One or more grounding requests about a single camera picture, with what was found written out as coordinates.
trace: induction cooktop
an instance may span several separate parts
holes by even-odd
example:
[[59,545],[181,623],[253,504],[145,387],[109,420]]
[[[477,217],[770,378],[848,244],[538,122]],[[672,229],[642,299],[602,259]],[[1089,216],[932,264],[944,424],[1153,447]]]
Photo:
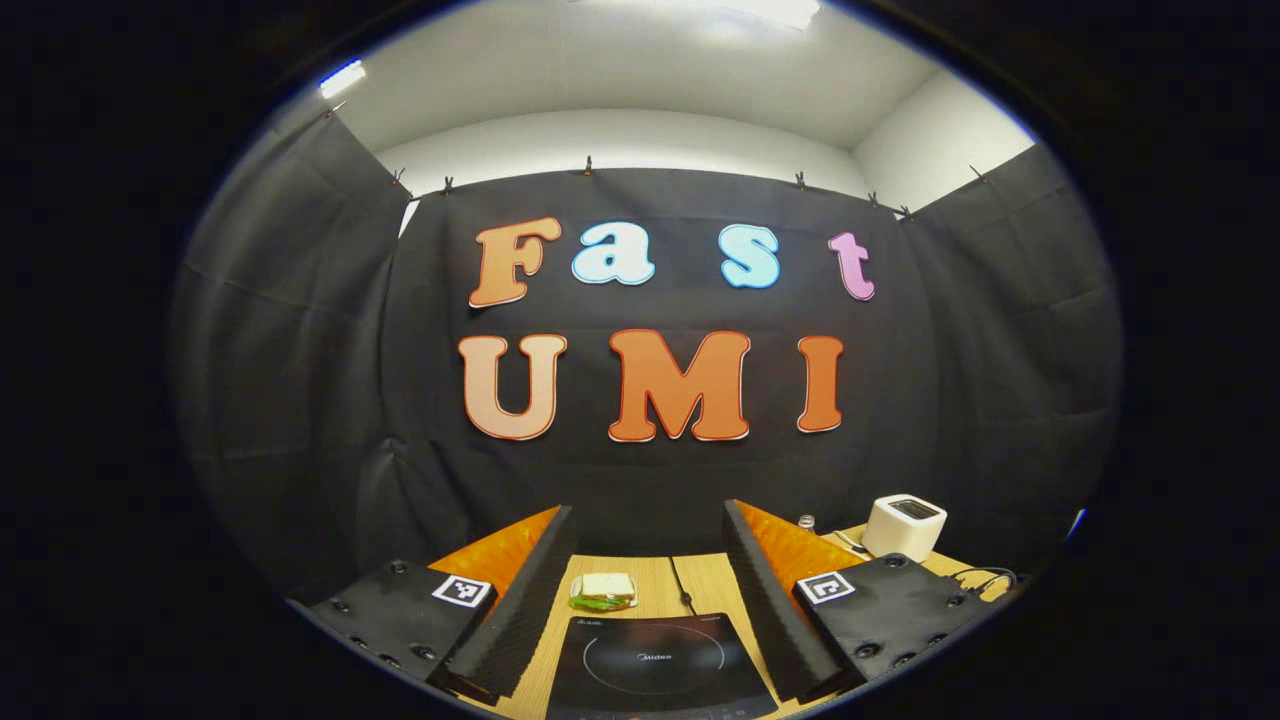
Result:
[[723,612],[573,618],[549,720],[746,720],[777,710]]

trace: white wall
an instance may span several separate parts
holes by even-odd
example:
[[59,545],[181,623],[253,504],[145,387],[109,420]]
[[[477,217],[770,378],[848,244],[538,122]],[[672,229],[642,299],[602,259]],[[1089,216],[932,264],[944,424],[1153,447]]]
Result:
[[988,97],[940,70],[852,155],[881,202],[918,210],[974,179],[969,165],[991,170],[1034,142]]
[[[867,183],[854,158],[787,132],[709,115],[660,110],[572,110],[465,126],[378,154],[413,195],[530,173],[584,168],[714,170],[805,183],[858,197]],[[411,204],[404,223],[416,209]]]

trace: ceiling light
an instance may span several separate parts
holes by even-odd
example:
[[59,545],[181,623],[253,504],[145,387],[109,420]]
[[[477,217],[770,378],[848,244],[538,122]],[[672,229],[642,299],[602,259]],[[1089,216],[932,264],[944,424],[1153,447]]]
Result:
[[352,60],[344,68],[333,73],[320,83],[320,95],[328,100],[343,90],[347,90],[362,77],[365,77],[365,67],[360,64],[360,60]]
[[818,0],[709,0],[730,10],[748,13],[796,29],[809,27],[818,12]]

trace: pink letter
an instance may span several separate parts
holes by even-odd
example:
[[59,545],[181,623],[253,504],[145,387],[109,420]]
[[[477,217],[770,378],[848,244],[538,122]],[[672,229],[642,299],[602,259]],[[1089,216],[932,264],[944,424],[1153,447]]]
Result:
[[836,251],[840,258],[840,279],[845,282],[845,290],[856,300],[868,301],[876,295],[876,283],[863,278],[863,260],[867,260],[867,249],[860,247],[854,240],[854,233],[837,234],[827,241],[827,247]]

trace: orange letter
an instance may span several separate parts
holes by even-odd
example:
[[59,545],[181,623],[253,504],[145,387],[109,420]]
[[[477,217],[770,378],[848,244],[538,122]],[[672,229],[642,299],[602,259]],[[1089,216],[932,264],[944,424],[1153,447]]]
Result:
[[845,343],[833,337],[805,337],[796,343],[805,359],[808,374],[804,415],[796,427],[804,433],[820,433],[840,427],[836,409],[836,359],[845,351]]
[[613,333],[609,347],[622,356],[622,406],[609,437],[618,442],[648,442],[658,434],[649,421],[653,402],[663,429],[678,438],[701,401],[694,423],[698,439],[739,439],[750,427],[742,418],[742,357],[751,341],[742,333],[719,331],[703,338],[689,372],[681,373],[671,350],[654,331]]
[[[471,293],[472,307],[488,307],[515,302],[529,292],[529,286],[516,279],[516,265],[532,275],[543,266],[543,243],[559,237],[556,218],[529,220],[484,231],[476,242],[484,246],[480,255],[480,287]],[[520,238],[525,238],[524,245]]]
[[503,439],[530,439],[547,432],[556,419],[556,359],[568,341],[558,334],[531,334],[520,341],[529,356],[529,409],[512,415],[498,404],[498,359],[507,354],[500,337],[465,337],[462,393],[467,418],[485,434]]

